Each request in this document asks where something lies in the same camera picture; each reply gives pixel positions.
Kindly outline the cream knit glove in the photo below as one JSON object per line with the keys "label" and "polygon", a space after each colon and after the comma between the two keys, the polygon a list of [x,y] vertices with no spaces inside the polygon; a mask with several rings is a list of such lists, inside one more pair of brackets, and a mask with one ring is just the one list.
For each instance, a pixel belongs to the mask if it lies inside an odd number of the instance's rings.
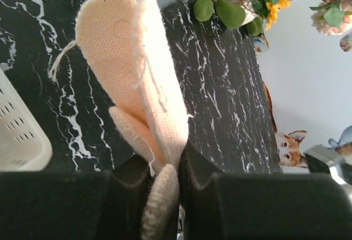
{"label": "cream knit glove", "polygon": [[75,39],[98,82],[121,136],[152,175],[177,166],[189,135],[187,112],[156,0],[86,0]]}

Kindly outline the white plastic storage basket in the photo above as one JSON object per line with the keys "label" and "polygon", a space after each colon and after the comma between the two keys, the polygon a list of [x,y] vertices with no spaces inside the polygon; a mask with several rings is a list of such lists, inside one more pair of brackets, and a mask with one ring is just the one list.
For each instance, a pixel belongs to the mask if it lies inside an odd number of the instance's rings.
{"label": "white plastic storage basket", "polygon": [[1,171],[40,171],[52,145],[25,102],[1,72]]}

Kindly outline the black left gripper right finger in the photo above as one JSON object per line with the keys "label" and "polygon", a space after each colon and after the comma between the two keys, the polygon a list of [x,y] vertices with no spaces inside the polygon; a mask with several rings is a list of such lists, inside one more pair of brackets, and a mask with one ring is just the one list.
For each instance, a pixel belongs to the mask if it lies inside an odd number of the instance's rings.
{"label": "black left gripper right finger", "polygon": [[225,173],[187,144],[179,181],[185,239],[351,239],[351,165],[307,152],[308,174]]}

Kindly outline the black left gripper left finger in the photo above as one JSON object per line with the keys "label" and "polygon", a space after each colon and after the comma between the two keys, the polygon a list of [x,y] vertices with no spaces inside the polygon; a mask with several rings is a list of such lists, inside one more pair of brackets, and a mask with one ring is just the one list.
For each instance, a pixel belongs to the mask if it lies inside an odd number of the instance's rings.
{"label": "black left gripper left finger", "polygon": [[139,239],[149,167],[1,173],[1,239]]}

